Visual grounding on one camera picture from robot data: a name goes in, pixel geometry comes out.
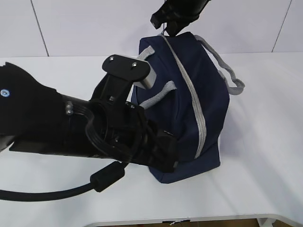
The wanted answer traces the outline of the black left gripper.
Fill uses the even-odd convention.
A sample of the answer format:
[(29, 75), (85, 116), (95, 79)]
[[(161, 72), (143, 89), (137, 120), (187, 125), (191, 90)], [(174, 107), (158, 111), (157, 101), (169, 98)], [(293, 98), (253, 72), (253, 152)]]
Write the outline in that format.
[(103, 155), (174, 172), (178, 164), (177, 140), (147, 121), (142, 107), (127, 101), (92, 99), (85, 116), (85, 134)]

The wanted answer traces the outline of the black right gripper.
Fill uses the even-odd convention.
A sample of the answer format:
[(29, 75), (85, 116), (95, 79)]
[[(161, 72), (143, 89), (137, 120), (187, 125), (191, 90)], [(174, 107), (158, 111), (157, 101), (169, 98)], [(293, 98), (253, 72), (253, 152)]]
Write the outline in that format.
[(197, 20), (209, 0), (166, 0), (151, 16), (155, 29), (167, 23), (166, 32), (175, 37), (189, 23)]

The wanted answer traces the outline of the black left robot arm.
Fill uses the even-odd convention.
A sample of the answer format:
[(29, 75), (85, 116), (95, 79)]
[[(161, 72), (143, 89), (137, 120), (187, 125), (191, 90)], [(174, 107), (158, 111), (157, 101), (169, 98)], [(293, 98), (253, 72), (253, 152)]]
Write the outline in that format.
[(176, 139), (127, 101), (134, 83), (153, 75), (146, 61), (107, 58), (105, 77), (85, 101), (40, 84), (10, 62), (0, 68), (0, 148), (75, 157), (111, 158), (174, 171)]

